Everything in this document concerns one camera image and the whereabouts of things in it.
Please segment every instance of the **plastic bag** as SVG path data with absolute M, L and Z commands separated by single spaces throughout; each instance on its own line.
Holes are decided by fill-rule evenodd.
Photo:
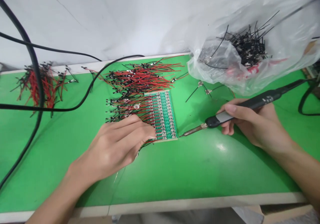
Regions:
M 209 13 L 194 19 L 189 27 L 186 42 L 192 52 L 188 70 L 196 79 L 227 85 L 241 95 L 252 95 L 272 81 L 288 73 L 312 65 L 320 58 L 320 46 L 306 47 L 319 29 L 315 6 L 319 2 L 296 11 L 311 0 L 253 0 L 233 14 L 210 22 Z M 241 64 L 231 42 L 221 41 L 228 32 L 240 33 L 249 25 L 258 27 L 271 20 L 264 36 L 267 58 L 250 68 Z

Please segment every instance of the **soldering iron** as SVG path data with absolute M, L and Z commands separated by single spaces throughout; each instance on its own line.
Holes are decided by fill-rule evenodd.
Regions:
M 269 104 L 277 99 L 279 99 L 283 94 L 287 93 L 289 90 L 294 89 L 295 87 L 307 82 L 307 81 L 314 81 L 313 79 L 300 79 L 295 82 L 292 82 L 291 84 L 285 85 L 283 87 L 273 89 L 273 90 L 267 90 L 251 99 L 248 99 L 240 104 L 238 106 L 248 107 L 250 109 L 257 109 L 260 108 L 266 104 Z M 187 132 L 185 132 L 180 137 L 191 135 L 197 131 L 206 129 L 206 128 L 215 128 L 221 125 L 222 123 L 225 123 L 227 121 L 232 120 L 234 117 L 229 115 L 226 111 L 221 112 L 215 116 L 209 117 L 205 120 L 205 122 L 201 125 L 199 125 L 196 128 L 193 128 Z

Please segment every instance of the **hand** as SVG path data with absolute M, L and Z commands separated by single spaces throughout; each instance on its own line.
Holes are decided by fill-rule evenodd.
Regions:
M 247 99 L 233 99 L 217 112 L 226 111 L 235 119 L 221 124 L 224 135 L 234 134 L 236 124 L 249 141 L 267 152 L 284 153 L 296 145 L 281 125 L 274 105 L 267 104 L 259 109 L 236 106 Z
M 88 188 L 132 163 L 141 146 L 154 138 L 154 128 L 136 115 L 120 122 L 105 123 L 87 151 L 70 165 L 68 173 L 77 175 Z

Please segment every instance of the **white wall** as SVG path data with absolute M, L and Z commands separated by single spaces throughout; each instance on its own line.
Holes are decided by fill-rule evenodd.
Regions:
M 125 55 L 187 51 L 183 39 L 190 18 L 209 5 L 217 18 L 226 0 L 5 0 L 36 44 L 84 52 L 102 60 Z M 241 0 L 241 5 L 251 0 Z M 0 10 L 0 31 L 21 38 Z M 82 63 L 91 58 L 36 49 L 38 60 Z M 30 64 L 25 46 L 0 38 L 0 62 L 22 68 Z

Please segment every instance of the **green workbench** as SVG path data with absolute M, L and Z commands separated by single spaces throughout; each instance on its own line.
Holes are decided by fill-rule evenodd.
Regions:
M 186 64 L 189 55 L 164 60 L 164 63 Z M 146 63 L 160 58 L 132 60 L 122 63 Z M 110 69 L 123 70 L 121 64 Z M 23 73 L 0 76 L 0 102 L 20 102 L 16 86 Z M 78 74 L 79 83 L 67 85 L 63 102 L 57 108 L 75 106 L 84 96 L 92 75 Z M 274 81 L 265 89 L 273 89 L 304 78 L 301 71 Z M 171 90 L 178 134 L 201 124 L 216 113 L 220 106 L 233 98 L 227 87 L 214 90 L 210 96 L 201 87 L 186 103 L 198 80 L 187 76 L 175 82 Z M 206 84 L 208 89 L 218 87 Z M 291 137 L 320 160 L 320 117 L 298 113 L 301 96 L 308 84 L 285 94 L 275 101 L 279 119 Z M 97 80 L 93 92 L 77 110 L 66 113 L 44 113 L 32 147 L 12 177 L 0 192 L 0 213 L 35 210 L 57 187 L 70 163 L 89 146 L 100 126 L 105 122 L 106 98 L 115 97 L 111 88 Z M 311 95 L 304 111 L 320 112 L 319 100 Z M 36 115 L 31 111 L 0 110 L 0 179 L 2 179 L 27 143 L 34 128 Z M 221 128 L 207 129 L 191 136 L 149 145 L 141 150 L 133 164 L 115 175 L 99 181 L 80 198 L 78 207 L 145 203 L 164 200 L 216 198 L 265 193 L 300 192 L 299 187 L 281 167 L 261 149 L 249 143 L 236 129 L 233 136 L 221 134 Z

